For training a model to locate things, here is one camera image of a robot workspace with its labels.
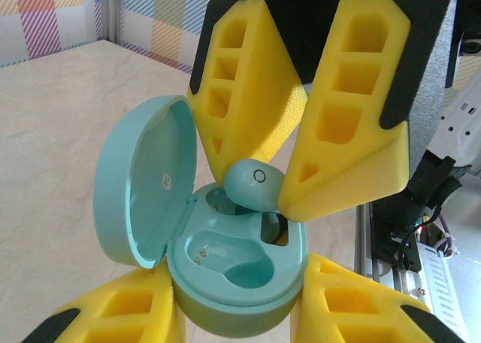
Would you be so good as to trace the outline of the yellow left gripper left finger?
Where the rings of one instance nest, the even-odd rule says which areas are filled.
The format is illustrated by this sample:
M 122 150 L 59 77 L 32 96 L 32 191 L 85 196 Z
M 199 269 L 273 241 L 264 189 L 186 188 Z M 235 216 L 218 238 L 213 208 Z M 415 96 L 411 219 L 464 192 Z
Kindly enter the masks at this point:
M 22 343 L 186 343 L 166 262 L 137 268 L 57 309 Z

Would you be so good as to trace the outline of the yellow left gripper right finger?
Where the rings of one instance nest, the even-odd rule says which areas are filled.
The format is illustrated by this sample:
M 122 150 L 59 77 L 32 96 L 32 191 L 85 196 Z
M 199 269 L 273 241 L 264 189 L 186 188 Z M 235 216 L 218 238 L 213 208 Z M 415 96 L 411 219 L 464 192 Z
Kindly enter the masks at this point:
M 465 343 L 418 299 L 310 253 L 291 343 Z

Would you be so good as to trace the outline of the turquoise wireless earbud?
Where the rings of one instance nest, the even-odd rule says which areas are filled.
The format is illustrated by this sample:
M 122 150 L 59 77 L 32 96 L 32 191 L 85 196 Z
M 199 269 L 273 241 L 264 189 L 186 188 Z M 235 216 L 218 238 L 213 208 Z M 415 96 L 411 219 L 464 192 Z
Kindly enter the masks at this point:
M 284 173 L 272 165 L 241 159 L 226 172 L 223 188 L 237 205 L 259 212 L 277 211 L 284 178 Z

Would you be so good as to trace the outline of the turquoise earbud charging case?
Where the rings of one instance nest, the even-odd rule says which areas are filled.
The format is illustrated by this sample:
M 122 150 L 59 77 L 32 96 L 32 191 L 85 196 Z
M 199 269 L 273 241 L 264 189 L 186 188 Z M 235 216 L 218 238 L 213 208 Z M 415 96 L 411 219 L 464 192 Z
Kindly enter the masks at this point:
M 307 234 L 279 211 L 237 205 L 223 186 L 194 187 L 197 132 L 184 96 L 157 96 L 125 115 L 98 159 L 95 229 L 113 261 L 166 262 L 174 299 L 196 325 L 247 338 L 277 326 L 304 283 Z

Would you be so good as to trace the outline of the wide aluminium base rail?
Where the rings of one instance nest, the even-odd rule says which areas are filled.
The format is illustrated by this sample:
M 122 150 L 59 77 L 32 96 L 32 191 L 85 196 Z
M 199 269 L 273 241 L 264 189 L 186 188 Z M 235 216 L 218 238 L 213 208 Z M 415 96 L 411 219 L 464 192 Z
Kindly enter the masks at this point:
M 373 241 L 372 208 L 371 203 L 368 203 L 356 208 L 354 271 L 372 281 L 418 299 L 426 304 L 429 310 L 434 311 L 416 237 L 413 236 L 409 242 L 407 256 L 410 259 L 410 265 L 415 263 L 420 267 L 418 272 L 399 270 L 397 265 L 391 265 L 391 260 L 397 261 L 396 250 L 387 260 L 376 257 L 372 248 Z

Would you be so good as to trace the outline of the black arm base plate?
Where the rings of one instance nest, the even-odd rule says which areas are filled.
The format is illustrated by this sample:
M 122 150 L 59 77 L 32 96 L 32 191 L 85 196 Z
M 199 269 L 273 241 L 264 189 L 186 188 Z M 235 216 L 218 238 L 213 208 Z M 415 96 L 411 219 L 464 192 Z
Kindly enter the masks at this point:
M 392 197 L 371 203 L 371 250 L 379 260 L 399 268 L 398 253 L 404 236 L 425 212 L 424 205 Z

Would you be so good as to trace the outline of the aluminium corner post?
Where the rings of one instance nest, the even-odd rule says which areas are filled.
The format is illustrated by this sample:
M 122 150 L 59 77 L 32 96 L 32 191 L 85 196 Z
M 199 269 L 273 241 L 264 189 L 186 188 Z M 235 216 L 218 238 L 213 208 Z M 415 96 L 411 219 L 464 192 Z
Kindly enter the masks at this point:
M 107 40 L 119 43 L 120 10 L 122 0 L 107 0 Z

